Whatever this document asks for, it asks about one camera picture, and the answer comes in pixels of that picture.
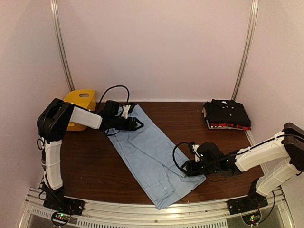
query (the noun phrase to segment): folded black shirt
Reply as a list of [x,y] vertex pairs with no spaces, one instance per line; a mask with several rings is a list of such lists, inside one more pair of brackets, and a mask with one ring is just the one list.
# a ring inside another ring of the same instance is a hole
[[231,100],[212,100],[204,104],[206,119],[214,124],[251,126],[251,121],[241,103]]

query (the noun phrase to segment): folded clothing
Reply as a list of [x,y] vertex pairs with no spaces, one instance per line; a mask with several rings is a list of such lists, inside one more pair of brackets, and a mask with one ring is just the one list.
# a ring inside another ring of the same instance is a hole
[[[109,139],[142,189],[155,204],[163,209],[179,201],[199,184],[204,175],[187,177],[174,164],[174,143],[152,122],[140,106],[136,105],[132,117],[144,127],[135,131],[121,131]],[[175,152],[178,164],[188,158],[179,149]]]
[[228,124],[228,123],[211,123],[210,124],[211,128],[220,128],[220,127],[232,127],[232,128],[238,128],[242,130],[251,130],[251,127],[244,127],[236,124]]
[[212,100],[204,104],[210,124],[233,124],[250,127],[251,121],[241,103],[232,100]]

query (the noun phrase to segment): black cable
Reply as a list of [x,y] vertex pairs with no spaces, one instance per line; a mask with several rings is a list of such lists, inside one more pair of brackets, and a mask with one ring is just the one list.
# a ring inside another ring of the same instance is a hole
[[208,178],[208,176],[206,176],[206,179],[211,181],[211,182],[221,182],[221,181],[225,181],[227,179],[227,177],[225,177],[224,179],[221,179],[221,180],[211,180]]
[[41,196],[43,193],[44,193],[44,191],[40,192],[39,195],[38,195],[38,198],[39,198],[40,200],[42,200],[42,201],[46,201],[46,199],[40,198],[40,196]]
[[42,139],[37,139],[37,147],[38,149],[41,151],[43,150],[43,146],[44,146],[45,140],[43,141]]
[[120,130],[118,130],[117,132],[113,133],[113,134],[106,134],[106,136],[114,136],[116,134],[118,134],[120,132]]
[[271,208],[271,210],[270,210],[270,212],[269,212],[269,214],[262,220],[262,221],[260,221],[258,224],[260,225],[262,222],[265,222],[265,220],[270,216],[270,214],[271,214],[271,212],[274,210],[274,208],[275,208],[275,205],[276,205],[276,195],[275,195],[275,193],[274,193],[274,191],[272,191],[272,194],[273,194],[273,196],[274,196],[274,204],[272,205],[272,208]]
[[177,145],[174,147],[174,149],[173,149],[172,158],[173,158],[173,161],[174,161],[174,164],[176,165],[176,167],[177,167],[180,171],[185,172],[185,171],[178,165],[178,163],[177,163],[176,160],[175,160],[175,150],[176,150],[180,145],[183,145],[183,144],[190,145],[190,143],[188,143],[188,142],[180,142],[179,144],[177,144]]
[[100,100],[99,100],[99,102],[98,102],[98,104],[97,104],[97,106],[96,106],[96,109],[95,109],[95,112],[96,112],[97,114],[100,114],[100,113],[101,113],[101,111],[99,112],[98,109],[99,109],[99,106],[100,106],[100,104],[101,104],[101,102],[102,102],[102,100],[103,100],[105,94],[106,94],[109,90],[114,89],[114,88],[118,88],[118,87],[121,87],[121,88],[125,88],[125,89],[126,89],[126,91],[127,91],[127,93],[128,93],[128,97],[127,97],[127,101],[126,101],[126,102],[129,102],[130,91],[129,91],[129,89],[128,89],[126,86],[124,86],[124,85],[115,85],[115,86],[112,86],[112,87],[108,88],[108,89],[104,92],[104,94],[101,96],[101,98],[100,98]]

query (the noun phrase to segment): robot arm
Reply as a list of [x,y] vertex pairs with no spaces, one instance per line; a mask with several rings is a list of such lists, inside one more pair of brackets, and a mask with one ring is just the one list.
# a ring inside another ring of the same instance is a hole
[[38,133],[42,142],[42,167],[44,169],[43,191],[46,192],[44,206],[47,208],[81,214],[83,202],[70,201],[64,197],[64,186],[60,172],[60,147],[67,131],[69,122],[88,126],[93,129],[106,131],[110,128],[117,130],[136,131],[143,127],[137,118],[128,117],[134,104],[123,107],[119,114],[121,104],[107,101],[104,110],[99,114],[76,106],[74,104],[54,99],[37,121]]
[[224,155],[214,143],[189,143],[195,160],[188,160],[181,170],[187,176],[217,173],[235,176],[275,159],[284,158],[273,170],[252,182],[248,196],[229,200],[230,214],[243,213],[267,206],[266,196],[292,176],[304,171],[304,131],[286,123],[283,131],[255,146]]

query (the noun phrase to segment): metal pole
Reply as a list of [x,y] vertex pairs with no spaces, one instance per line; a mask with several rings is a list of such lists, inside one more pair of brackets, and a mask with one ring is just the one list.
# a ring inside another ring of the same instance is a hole
[[233,90],[232,98],[231,100],[235,100],[238,91],[244,76],[246,64],[249,58],[249,50],[252,44],[254,32],[256,29],[256,22],[257,22],[257,13],[258,13],[258,0],[252,0],[251,4],[251,12],[250,12],[250,18],[249,18],[249,25],[248,25],[248,31],[247,31],[247,38],[245,42],[245,47],[244,47],[244,52],[241,60],[241,64],[238,70],[238,75],[237,75],[237,81]]
[[75,87],[74,87],[73,80],[71,77],[70,68],[68,67],[66,51],[65,51],[65,48],[63,45],[63,39],[62,39],[59,15],[58,15],[58,9],[57,9],[57,0],[50,0],[50,5],[51,5],[52,17],[53,17],[53,22],[54,22],[54,27],[55,27],[55,34],[56,34],[56,39],[57,39],[62,67],[63,67],[64,73],[65,73],[65,76],[67,79],[66,81],[67,81],[69,90],[73,91],[73,90],[75,90]]

